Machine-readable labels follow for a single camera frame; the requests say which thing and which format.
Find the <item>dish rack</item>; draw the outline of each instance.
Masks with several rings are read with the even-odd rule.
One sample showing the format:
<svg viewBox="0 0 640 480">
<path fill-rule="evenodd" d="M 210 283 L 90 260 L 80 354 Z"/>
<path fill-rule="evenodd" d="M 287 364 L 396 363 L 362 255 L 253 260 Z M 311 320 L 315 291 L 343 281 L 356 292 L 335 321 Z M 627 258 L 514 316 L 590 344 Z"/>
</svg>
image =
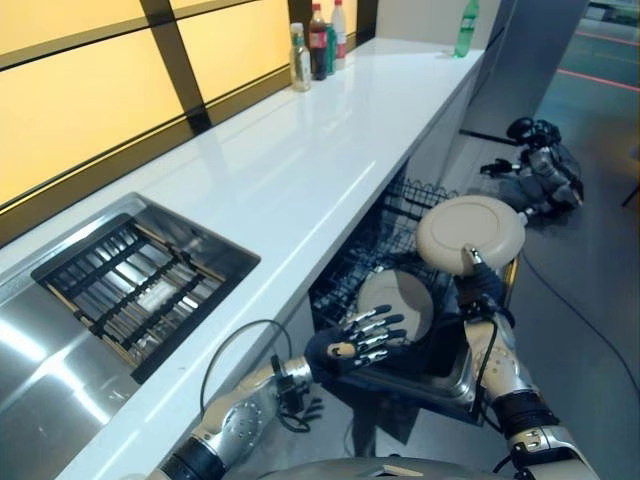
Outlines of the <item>dish rack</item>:
<svg viewBox="0 0 640 480">
<path fill-rule="evenodd" d="M 318 326 L 337 325 L 355 313 L 362 283 L 376 271 L 392 268 L 410 273 L 424 284 L 437 317 L 450 276 L 420 258 L 414 232 L 431 208 L 456 195 L 420 181 L 394 179 L 311 288 Z"/>
<path fill-rule="evenodd" d="M 389 358 L 341 381 L 475 423 L 478 412 L 471 409 L 473 382 L 464 326 L 445 312 L 452 300 L 452 277 L 422 260 L 414 236 L 431 208 L 455 196 L 456 192 L 405 180 L 401 172 L 319 275 L 309 296 L 314 326 L 320 330 L 356 312 L 360 286 L 370 275 L 397 269 L 417 277 L 434 304 L 430 330 L 419 341 L 394 348 Z"/>
</svg>

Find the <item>robot finger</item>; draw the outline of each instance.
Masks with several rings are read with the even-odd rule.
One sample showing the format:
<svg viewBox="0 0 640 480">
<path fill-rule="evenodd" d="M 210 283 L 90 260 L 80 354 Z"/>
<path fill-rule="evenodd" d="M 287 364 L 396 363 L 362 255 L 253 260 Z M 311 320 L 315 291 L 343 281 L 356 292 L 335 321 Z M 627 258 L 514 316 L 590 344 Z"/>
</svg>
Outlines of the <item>robot finger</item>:
<svg viewBox="0 0 640 480">
<path fill-rule="evenodd" d="M 385 318 L 374 319 L 374 321 L 358 326 L 349 336 L 350 341 L 360 340 L 366 335 L 370 335 L 375 330 L 379 330 L 381 328 L 385 328 L 388 325 L 393 325 L 394 323 L 400 323 L 404 320 L 404 316 L 397 315 L 389 315 Z"/>
<path fill-rule="evenodd" d="M 469 257 L 469 260 L 471 260 L 471 263 L 473 265 L 484 263 L 482 255 L 480 255 L 480 252 L 474 245 L 465 243 L 465 245 L 462 247 L 462 251 Z"/>
<path fill-rule="evenodd" d="M 407 336 L 407 331 L 404 329 L 390 330 L 383 329 L 374 332 L 373 336 L 365 337 L 364 339 L 356 342 L 356 351 L 358 353 L 368 352 L 374 348 L 384 345 L 389 340 L 394 338 L 404 338 Z"/>
<path fill-rule="evenodd" d="M 357 359 L 353 361 L 353 365 L 356 367 L 366 367 L 367 365 L 371 365 L 372 363 L 379 362 L 380 360 L 384 360 L 388 356 L 389 356 L 389 350 L 387 350 L 386 348 L 373 350 L 371 352 L 360 355 Z"/>
<path fill-rule="evenodd" d="M 380 315 L 382 313 L 387 313 L 391 310 L 391 305 L 379 305 L 368 312 L 357 313 L 353 317 L 347 319 L 345 324 L 342 326 L 342 331 L 344 333 L 350 333 L 364 320 L 367 320 L 371 317 L 375 317 L 376 315 Z"/>
</svg>

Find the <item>black grid rack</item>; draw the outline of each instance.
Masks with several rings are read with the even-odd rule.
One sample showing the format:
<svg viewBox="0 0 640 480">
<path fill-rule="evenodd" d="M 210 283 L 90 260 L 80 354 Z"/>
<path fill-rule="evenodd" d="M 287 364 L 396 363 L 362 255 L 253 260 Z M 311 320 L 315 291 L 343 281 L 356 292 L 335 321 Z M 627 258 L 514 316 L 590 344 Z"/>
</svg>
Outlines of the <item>black grid rack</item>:
<svg viewBox="0 0 640 480">
<path fill-rule="evenodd" d="M 144 381 L 154 368 L 139 367 L 211 310 L 208 300 L 225 278 L 129 216 L 112 220 L 91 240 L 34 277 Z"/>
<path fill-rule="evenodd" d="M 420 181 L 394 179 L 311 288 L 317 326 L 336 325 L 355 313 L 362 282 L 375 271 L 391 268 L 420 279 L 433 298 L 437 316 L 449 276 L 420 258 L 414 233 L 431 208 L 455 196 Z"/>
</svg>

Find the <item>bottle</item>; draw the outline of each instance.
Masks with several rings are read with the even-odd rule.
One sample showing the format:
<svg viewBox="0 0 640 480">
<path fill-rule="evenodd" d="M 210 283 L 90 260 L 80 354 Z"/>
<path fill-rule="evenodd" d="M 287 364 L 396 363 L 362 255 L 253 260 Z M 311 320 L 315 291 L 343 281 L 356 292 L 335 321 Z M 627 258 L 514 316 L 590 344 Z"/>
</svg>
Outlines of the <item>bottle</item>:
<svg viewBox="0 0 640 480">
<path fill-rule="evenodd" d="M 344 21 L 344 10 L 342 0 L 334 0 L 333 12 L 331 13 L 331 23 L 336 31 L 336 63 L 335 69 L 344 68 L 345 55 L 347 54 L 347 34 Z"/>
<path fill-rule="evenodd" d="M 309 22 L 309 47 L 311 49 L 311 73 L 314 80 L 327 78 L 327 25 L 320 13 L 320 4 L 312 6 L 313 17 Z"/>
<path fill-rule="evenodd" d="M 469 0 L 464 13 L 462 14 L 462 22 L 460 23 L 460 32 L 458 33 L 458 41 L 456 42 L 453 56 L 457 58 L 464 57 L 469 52 L 473 31 L 476 28 L 476 18 L 478 17 L 478 0 Z"/>
<path fill-rule="evenodd" d="M 291 53 L 289 54 L 291 85 L 298 92 L 311 88 L 311 56 L 304 44 L 304 27 L 301 23 L 291 24 Z"/>
<path fill-rule="evenodd" d="M 325 51 L 327 62 L 327 75 L 336 73 L 336 31 L 333 24 L 327 23 L 327 50 Z"/>
</svg>

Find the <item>kitchen counter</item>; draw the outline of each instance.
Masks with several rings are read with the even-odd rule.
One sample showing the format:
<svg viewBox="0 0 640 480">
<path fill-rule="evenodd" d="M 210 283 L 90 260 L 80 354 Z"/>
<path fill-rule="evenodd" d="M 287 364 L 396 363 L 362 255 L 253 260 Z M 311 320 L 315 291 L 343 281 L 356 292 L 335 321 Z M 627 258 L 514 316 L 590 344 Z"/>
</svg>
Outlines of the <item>kitchen counter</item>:
<svg viewBox="0 0 640 480">
<path fill-rule="evenodd" d="M 108 185 L 0 250 L 0 272 L 130 192 L 261 257 L 57 477 L 146 474 L 198 413 L 207 363 L 235 329 L 297 302 L 407 159 L 482 52 L 374 39 L 304 94 L 283 90 Z M 262 327 L 216 367 L 230 372 Z M 225 375 L 212 376 L 212 395 Z"/>
</svg>

